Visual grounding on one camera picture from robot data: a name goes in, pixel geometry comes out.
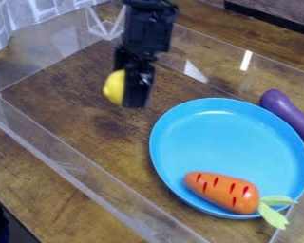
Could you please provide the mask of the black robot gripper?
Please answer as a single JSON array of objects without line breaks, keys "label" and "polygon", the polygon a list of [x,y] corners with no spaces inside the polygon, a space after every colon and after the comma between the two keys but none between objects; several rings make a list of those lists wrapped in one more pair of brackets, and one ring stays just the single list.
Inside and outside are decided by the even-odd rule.
[{"label": "black robot gripper", "polygon": [[170,0],[121,2],[125,6],[125,23],[121,44],[113,50],[113,70],[125,67],[122,105],[142,108],[150,97],[154,67],[149,63],[129,62],[154,62],[155,54],[167,52],[178,7]]}]

